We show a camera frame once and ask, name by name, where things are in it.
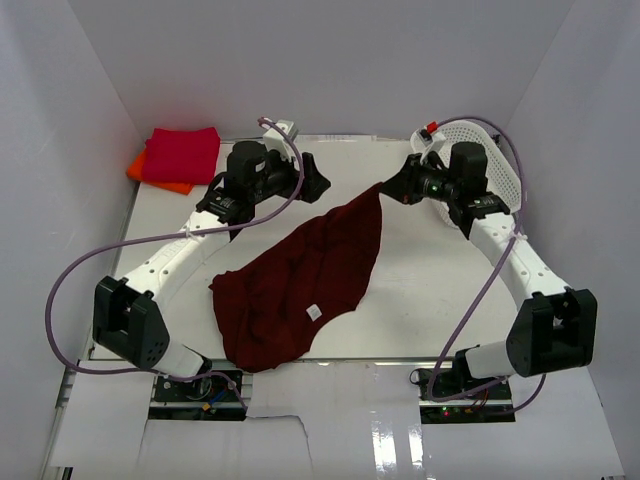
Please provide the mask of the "dark red t-shirt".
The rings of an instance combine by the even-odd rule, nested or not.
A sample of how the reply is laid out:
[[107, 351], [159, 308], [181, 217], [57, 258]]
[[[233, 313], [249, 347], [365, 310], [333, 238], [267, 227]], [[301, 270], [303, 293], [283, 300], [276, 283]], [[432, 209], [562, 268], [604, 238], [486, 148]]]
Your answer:
[[236, 271], [213, 278], [227, 360], [250, 373], [307, 353], [318, 332], [354, 311], [381, 245], [379, 185], [314, 217]]

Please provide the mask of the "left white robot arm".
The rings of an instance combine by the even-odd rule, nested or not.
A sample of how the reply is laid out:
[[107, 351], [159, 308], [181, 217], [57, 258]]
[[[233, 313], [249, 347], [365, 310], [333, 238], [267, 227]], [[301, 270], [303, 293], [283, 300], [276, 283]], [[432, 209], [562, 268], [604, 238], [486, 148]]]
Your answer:
[[141, 370], [177, 377], [188, 398], [199, 399], [211, 387], [206, 359], [171, 339], [163, 311], [171, 298], [216, 251], [228, 245], [256, 206], [274, 196], [306, 203], [331, 186], [312, 154], [302, 166], [257, 141], [240, 141], [227, 157], [203, 198], [181, 227], [181, 238], [161, 247], [121, 279], [105, 277], [95, 290], [94, 341]]

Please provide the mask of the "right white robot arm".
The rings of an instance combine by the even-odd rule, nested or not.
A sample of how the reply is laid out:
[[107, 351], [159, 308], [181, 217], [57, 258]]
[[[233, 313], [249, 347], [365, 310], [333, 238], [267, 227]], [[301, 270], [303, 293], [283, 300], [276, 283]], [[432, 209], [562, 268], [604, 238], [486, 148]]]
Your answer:
[[442, 383], [472, 399], [488, 381], [531, 377], [589, 365], [596, 335], [597, 300], [554, 274], [516, 227], [506, 203], [488, 188], [487, 151], [480, 143], [458, 142], [450, 160], [439, 154], [411, 154], [384, 182], [382, 194], [404, 204], [441, 201], [449, 217], [489, 260], [518, 309], [506, 338], [458, 351], [452, 366], [431, 373], [428, 386]]

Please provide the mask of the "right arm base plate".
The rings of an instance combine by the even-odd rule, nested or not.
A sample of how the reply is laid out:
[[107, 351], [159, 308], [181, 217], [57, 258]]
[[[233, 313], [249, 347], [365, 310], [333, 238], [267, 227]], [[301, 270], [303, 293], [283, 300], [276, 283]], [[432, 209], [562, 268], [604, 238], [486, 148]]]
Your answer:
[[512, 391], [507, 381], [469, 394], [468, 390], [476, 388], [487, 380], [472, 381], [462, 387], [447, 370], [436, 379], [433, 397], [459, 396], [448, 401], [430, 400], [428, 396], [428, 380], [431, 369], [416, 368], [409, 374], [409, 382], [419, 389], [419, 410], [423, 425], [462, 425], [512, 423], [515, 414]]

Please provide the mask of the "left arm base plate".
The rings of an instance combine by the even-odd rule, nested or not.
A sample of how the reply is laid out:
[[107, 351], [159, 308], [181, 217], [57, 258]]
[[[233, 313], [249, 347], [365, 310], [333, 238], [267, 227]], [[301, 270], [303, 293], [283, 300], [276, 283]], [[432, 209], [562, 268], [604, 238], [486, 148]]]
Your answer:
[[152, 390], [148, 418], [166, 421], [231, 421], [246, 419], [237, 393], [243, 389], [240, 370], [222, 370], [197, 382], [174, 382], [160, 378]]

